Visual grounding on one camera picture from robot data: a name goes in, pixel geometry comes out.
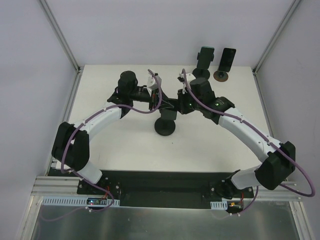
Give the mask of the tall black clamp phone stand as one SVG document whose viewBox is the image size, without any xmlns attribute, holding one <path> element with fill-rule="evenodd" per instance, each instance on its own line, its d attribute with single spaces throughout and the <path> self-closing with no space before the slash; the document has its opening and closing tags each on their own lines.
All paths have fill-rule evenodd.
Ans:
<svg viewBox="0 0 320 240">
<path fill-rule="evenodd" d="M 154 123 L 154 130 L 160 136 L 170 136 L 176 129 L 175 120 L 164 120 L 161 116 Z"/>
</svg>

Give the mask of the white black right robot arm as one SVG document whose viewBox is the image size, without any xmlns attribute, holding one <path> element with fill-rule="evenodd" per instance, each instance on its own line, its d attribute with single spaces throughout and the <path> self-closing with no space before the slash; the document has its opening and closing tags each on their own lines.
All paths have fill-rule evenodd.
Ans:
<svg viewBox="0 0 320 240">
<path fill-rule="evenodd" d="M 296 157 L 295 146 L 266 134 L 259 135 L 254 126 L 247 121 L 226 97 L 217 97 L 209 81 L 203 77 L 179 76 L 183 88 L 178 90 L 181 114 L 199 111 L 216 125 L 228 130 L 244 143 L 261 162 L 260 165 L 246 170 L 236 170 L 215 187 L 215 193 L 225 199 L 232 199 L 248 187 L 263 186 L 274 190 L 296 169 L 293 162 L 286 159 Z"/>
</svg>

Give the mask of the brown-base grey phone stand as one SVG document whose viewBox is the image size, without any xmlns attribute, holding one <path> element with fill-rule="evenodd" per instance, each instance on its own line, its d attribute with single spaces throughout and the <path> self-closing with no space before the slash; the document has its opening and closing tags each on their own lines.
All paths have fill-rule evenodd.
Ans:
<svg viewBox="0 0 320 240">
<path fill-rule="evenodd" d="M 216 70 L 213 73 L 213 78 L 218 81 L 218 82 L 226 82 L 229 79 L 229 75 L 227 72 L 222 71 L 222 70 Z"/>
</svg>

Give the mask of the short black round-base phone stand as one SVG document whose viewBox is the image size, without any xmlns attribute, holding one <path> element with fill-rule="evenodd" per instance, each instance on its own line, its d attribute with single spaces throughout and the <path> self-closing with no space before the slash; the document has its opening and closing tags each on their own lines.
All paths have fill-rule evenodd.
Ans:
<svg viewBox="0 0 320 240">
<path fill-rule="evenodd" d="M 205 70 L 205 69 L 198 69 L 197 67 L 192 71 L 192 74 L 196 77 L 196 78 L 205 78 L 206 80 L 208 80 L 210 78 L 210 71 L 209 69 Z"/>
</svg>

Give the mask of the green-edged black phone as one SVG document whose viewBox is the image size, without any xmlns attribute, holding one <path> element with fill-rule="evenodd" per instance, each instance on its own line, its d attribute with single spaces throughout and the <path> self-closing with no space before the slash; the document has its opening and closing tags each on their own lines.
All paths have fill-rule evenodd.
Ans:
<svg viewBox="0 0 320 240">
<path fill-rule="evenodd" d="M 207 70 L 211 62 L 214 60 L 214 47 L 202 46 L 200 52 L 197 54 L 196 68 L 200 70 Z"/>
</svg>

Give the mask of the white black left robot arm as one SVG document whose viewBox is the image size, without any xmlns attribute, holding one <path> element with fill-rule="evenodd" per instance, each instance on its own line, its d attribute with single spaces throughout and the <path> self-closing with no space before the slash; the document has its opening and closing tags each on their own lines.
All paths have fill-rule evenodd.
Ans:
<svg viewBox="0 0 320 240">
<path fill-rule="evenodd" d="M 75 123 L 64 121 L 58 127 L 51 150 L 54 159 L 68 171 L 89 181 L 88 188 L 99 195 L 105 191 L 102 171 L 90 160 L 90 141 L 108 125 L 122 119 L 134 108 L 134 102 L 148 104 L 146 114 L 157 110 L 175 110 L 177 101 L 165 95 L 162 80 L 157 73 L 149 72 L 147 84 L 139 86 L 136 74 L 127 70 L 120 74 L 117 87 L 104 105 L 95 113 Z"/>
</svg>

